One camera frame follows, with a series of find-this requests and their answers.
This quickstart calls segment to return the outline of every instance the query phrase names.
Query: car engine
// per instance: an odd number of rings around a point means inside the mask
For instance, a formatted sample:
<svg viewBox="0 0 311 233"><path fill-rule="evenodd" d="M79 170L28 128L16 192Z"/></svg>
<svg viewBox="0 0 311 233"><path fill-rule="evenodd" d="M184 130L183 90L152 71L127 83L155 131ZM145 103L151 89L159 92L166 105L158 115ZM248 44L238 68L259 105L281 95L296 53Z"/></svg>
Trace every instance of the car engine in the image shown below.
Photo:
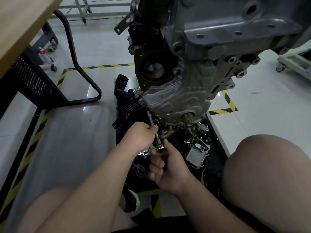
<svg viewBox="0 0 311 233"><path fill-rule="evenodd" d="M177 129L205 132L211 100L235 87L267 49L285 54L311 38L311 0L132 0L129 27L138 102Z"/></svg>

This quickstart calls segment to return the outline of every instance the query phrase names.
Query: white tile floor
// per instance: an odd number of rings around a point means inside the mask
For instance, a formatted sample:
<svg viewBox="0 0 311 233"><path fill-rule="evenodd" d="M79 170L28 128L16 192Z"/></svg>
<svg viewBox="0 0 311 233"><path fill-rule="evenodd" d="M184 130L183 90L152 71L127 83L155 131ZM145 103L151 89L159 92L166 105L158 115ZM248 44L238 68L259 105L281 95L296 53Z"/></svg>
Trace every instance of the white tile floor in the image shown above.
<svg viewBox="0 0 311 233"><path fill-rule="evenodd" d="M133 56L127 50L127 32L118 36L113 31L118 21L119 19L89 20L87 25L82 21L70 22L80 66L134 62ZM57 82L63 69L73 65L63 27L57 20L51 21L50 24L60 44L52 54L58 71L47 72L52 80ZM310 46L311 43L307 43L302 48ZM242 79L234 78L236 87L227 91L239 111L212 116L224 142L232 153L239 142L249 135L274 134L294 142L311 157L311 83L290 70L276 72L278 56L272 51L265 51L260 57L261 62L251 66L248 74ZM120 73L134 76L134 66L91 69L86 72L102 89L103 96L94 104L58 108L53 111L12 208L6 232L13 232L16 219L34 198L50 188L81 182L113 148L115 130L111 124L116 116L113 80ZM69 99L96 96L95 91L76 71L68 72L62 92ZM224 108L229 106L220 94L212 101L211 109ZM10 149L9 156L10 160L12 159L16 149L11 149L6 139L19 134L19 129L4 128L10 124L6 118L14 118L16 114L25 117L32 110L33 106L28 103L22 113L12 108L2 118L0 157L6 156ZM169 198L164 197L160 200L165 205ZM162 210L167 216L177 214L171 211L170 208Z"/></svg>

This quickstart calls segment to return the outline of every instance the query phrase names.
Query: bolt hole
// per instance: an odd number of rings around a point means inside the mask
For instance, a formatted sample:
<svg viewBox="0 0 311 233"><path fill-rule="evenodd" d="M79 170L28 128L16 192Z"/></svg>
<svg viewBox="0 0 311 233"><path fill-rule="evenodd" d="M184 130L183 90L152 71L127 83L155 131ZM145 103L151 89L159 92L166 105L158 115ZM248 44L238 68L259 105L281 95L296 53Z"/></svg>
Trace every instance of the bolt hole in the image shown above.
<svg viewBox="0 0 311 233"><path fill-rule="evenodd" d="M181 51L181 46L177 46L177 47L175 48L175 52L179 52L179 51Z"/></svg>
<svg viewBox="0 0 311 233"><path fill-rule="evenodd" d="M198 34L196 37L199 38L199 39L202 39L202 38L204 38L204 35L203 34Z"/></svg>
<svg viewBox="0 0 311 233"><path fill-rule="evenodd" d="M242 35L242 32L240 32L240 31L235 31L234 34L235 34L235 35L238 35L238 36L241 36L241 35Z"/></svg>
<svg viewBox="0 0 311 233"><path fill-rule="evenodd" d="M250 15L251 13L253 13L255 10L257 9L256 5L252 5L248 10L247 10L247 14Z"/></svg>

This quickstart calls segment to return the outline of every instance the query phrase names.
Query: wooden table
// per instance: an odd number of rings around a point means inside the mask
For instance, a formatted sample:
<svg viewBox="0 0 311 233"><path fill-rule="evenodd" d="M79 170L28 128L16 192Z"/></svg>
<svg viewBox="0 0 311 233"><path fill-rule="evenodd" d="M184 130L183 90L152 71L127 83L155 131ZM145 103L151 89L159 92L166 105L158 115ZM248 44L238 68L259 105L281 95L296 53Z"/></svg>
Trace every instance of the wooden table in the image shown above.
<svg viewBox="0 0 311 233"><path fill-rule="evenodd" d="M63 0L1 0L0 79Z"/></svg>

